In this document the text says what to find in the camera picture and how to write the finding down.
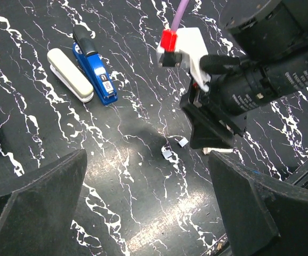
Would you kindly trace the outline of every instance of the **black stapler handle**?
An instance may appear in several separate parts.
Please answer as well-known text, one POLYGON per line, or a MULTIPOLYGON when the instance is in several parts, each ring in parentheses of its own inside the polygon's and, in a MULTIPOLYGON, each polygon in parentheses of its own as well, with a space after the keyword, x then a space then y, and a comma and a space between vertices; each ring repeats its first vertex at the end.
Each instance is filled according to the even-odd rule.
POLYGON ((98 54, 97 48, 85 27, 81 25, 74 26, 73 37, 84 56, 89 57, 98 54))

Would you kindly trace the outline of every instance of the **marble surface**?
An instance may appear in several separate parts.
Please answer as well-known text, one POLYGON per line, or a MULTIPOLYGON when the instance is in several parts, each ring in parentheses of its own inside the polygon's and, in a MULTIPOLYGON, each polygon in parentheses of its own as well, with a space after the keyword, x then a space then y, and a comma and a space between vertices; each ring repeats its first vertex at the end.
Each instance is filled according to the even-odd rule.
MULTIPOLYGON (((224 234, 207 157, 177 145, 191 131, 179 109, 187 72, 156 65, 178 4, 0 0, 0 182, 88 152, 65 255, 208 255, 224 234), (75 24, 93 32, 113 77, 119 100, 110 106, 96 95, 82 104, 50 71, 54 47, 74 61, 75 24)), ((240 55, 218 27, 224 4, 191 1, 182 26, 199 27, 209 52, 240 55)), ((292 173, 308 158, 308 89, 252 111, 232 156, 277 179, 292 173)))

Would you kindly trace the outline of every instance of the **blue stapler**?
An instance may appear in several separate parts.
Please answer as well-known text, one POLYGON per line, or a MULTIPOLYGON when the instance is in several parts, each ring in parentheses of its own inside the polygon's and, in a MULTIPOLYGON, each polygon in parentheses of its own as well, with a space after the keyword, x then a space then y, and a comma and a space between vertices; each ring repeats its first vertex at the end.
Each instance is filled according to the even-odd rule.
POLYGON ((99 57, 89 32, 83 26, 74 27, 74 55, 100 97, 103 105, 117 101, 117 92, 110 76, 99 57))

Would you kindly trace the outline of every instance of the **stapler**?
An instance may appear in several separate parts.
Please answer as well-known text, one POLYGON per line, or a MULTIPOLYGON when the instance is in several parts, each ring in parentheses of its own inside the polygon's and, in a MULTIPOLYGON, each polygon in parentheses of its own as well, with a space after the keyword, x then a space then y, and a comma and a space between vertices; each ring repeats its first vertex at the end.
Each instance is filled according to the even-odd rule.
POLYGON ((61 49, 53 48, 47 53, 50 70, 83 103, 94 96, 94 89, 61 49))
POLYGON ((72 51, 94 86, 103 105, 117 101, 117 92, 112 80, 99 57, 98 51, 89 32, 83 26, 74 27, 74 45, 72 51))

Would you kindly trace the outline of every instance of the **purple tube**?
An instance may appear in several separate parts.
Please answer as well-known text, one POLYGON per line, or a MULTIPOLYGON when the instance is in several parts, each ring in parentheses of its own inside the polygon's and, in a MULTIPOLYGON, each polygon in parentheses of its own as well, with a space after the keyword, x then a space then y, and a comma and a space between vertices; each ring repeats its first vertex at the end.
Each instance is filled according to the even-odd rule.
POLYGON ((186 7, 188 5, 188 2, 190 0, 181 0, 179 7, 177 8, 176 14, 174 16, 172 26, 171 26, 171 31, 176 32, 177 29, 179 28, 180 21, 182 19, 182 15, 184 15, 184 12, 186 10, 186 7))

